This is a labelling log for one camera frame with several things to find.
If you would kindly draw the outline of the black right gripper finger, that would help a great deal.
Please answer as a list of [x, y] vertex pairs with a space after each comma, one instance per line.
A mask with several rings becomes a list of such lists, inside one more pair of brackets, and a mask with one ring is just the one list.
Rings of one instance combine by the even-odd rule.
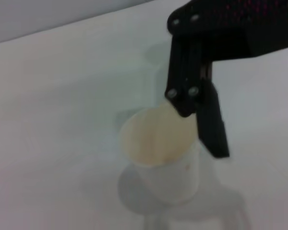
[[181, 117], [196, 115], [200, 141], [216, 159], [230, 157], [212, 62], [203, 57], [200, 41], [173, 37], [165, 98]]

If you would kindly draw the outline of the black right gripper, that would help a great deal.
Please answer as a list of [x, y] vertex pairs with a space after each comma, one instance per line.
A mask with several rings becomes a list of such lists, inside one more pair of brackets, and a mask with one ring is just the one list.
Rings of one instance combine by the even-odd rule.
[[253, 58], [288, 48], [288, 0], [191, 0], [168, 31], [199, 42], [210, 61]]

